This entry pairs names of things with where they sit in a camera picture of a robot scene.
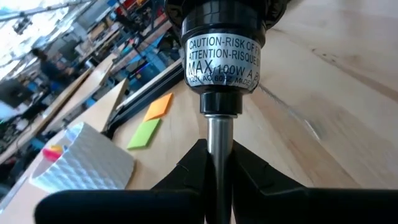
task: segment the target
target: machinery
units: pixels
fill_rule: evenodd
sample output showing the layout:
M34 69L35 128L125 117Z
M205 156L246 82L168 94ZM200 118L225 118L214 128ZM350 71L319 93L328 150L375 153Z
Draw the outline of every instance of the machinery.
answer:
M229 223L231 207L236 223L396 222L397 191L307 188L233 140L242 96L259 84L266 31L286 4L166 0L208 139L199 139L150 190L59 192L38 204L36 222Z

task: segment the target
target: person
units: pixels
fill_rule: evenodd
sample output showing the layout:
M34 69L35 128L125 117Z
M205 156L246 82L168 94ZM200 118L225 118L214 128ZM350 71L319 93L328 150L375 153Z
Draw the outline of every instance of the person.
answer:
M40 49L34 48L31 52L40 60L40 70L49 78L52 86L55 85L62 91L72 82L74 74L72 68L59 69L48 59L47 54Z

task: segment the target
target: yellow object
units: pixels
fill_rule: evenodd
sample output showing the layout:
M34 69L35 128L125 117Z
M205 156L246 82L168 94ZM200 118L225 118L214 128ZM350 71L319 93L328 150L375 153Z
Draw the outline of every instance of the yellow object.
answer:
M147 114L145 114L144 121L160 118L165 115L169 108L172 97L173 93L169 93L152 102L149 106Z
M63 152L63 148L60 145L50 146L49 150L52 151L52 152L57 152L57 153L62 153Z

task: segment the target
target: white 3d printed container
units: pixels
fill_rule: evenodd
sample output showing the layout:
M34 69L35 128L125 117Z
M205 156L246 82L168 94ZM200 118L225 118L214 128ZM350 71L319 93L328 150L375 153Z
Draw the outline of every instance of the white 3d printed container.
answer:
M68 150L54 163L43 158L30 177L33 185L49 193L126 187L133 157L88 124L66 130L57 144Z

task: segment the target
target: caution label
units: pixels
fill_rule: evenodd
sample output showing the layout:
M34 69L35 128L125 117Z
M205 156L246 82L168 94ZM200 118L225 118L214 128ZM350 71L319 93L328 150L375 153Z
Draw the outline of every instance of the caution label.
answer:
M261 46L236 34L188 39L185 76L190 86L228 85L252 91L259 83Z

